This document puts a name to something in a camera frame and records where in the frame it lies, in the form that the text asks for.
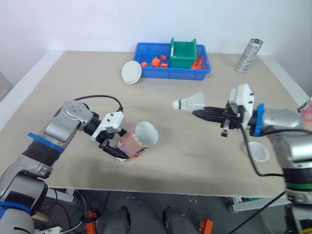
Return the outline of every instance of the shuttlecock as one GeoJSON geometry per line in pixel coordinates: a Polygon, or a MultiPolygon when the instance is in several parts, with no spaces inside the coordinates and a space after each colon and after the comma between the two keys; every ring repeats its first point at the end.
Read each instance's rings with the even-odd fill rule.
{"type": "Polygon", "coordinates": [[[172,107],[175,110],[195,111],[203,109],[205,106],[205,96],[202,92],[197,93],[183,100],[175,100],[172,107]]]}

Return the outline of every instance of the power strip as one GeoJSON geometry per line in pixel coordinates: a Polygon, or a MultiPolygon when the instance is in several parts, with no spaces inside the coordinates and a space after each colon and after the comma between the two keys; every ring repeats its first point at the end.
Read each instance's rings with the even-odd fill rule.
{"type": "Polygon", "coordinates": [[[60,232],[63,230],[61,227],[54,227],[49,228],[46,230],[39,231],[38,229],[35,230],[35,234],[60,234],[60,232]]]}

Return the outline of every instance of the table surface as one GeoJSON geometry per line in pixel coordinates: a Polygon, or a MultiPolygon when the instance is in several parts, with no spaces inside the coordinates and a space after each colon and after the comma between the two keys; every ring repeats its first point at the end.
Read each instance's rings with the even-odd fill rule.
{"type": "MultiPolygon", "coordinates": [[[[135,85],[122,81],[121,69],[133,53],[65,52],[35,87],[0,132],[0,174],[23,152],[57,109],[67,100],[85,95],[117,97],[125,111],[124,128],[147,120],[159,132],[159,142],[139,158],[118,163],[101,151],[85,133],[78,132],[46,180],[50,187],[126,190],[197,195],[271,196],[283,190],[282,178],[260,178],[245,153],[237,130],[221,137],[217,123],[189,112],[175,111],[171,102],[203,91],[206,105],[224,107],[232,88],[248,83],[255,106],[297,108],[291,95],[256,58],[246,73],[234,67],[240,55],[209,54],[212,72],[204,81],[142,78],[135,85]]],[[[117,104],[107,98],[86,100],[103,118],[117,104]]],[[[262,173],[281,172],[270,142],[262,173]]]]}

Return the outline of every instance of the green box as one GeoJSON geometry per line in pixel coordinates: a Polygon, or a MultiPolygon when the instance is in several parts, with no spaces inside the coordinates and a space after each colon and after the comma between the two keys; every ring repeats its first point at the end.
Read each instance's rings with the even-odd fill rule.
{"type": "Polygon", "coordinates": [[[197,60],[196,39],[191,42],[171,39],[170,67],[190,69],[197,60]]]}

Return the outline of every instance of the silver can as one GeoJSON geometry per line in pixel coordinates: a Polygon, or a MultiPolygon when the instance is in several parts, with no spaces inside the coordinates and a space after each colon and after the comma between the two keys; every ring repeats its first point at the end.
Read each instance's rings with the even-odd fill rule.
{"type": "Polygon", "coordinates": [[[240,57],[235,70],[238,72],[246,72],[251,62],[254,60],[254,57],[257,55],[260,50],[263,41],[260,39],[250,39],[246,49],[244,50],[242,56],[240,57]]]}

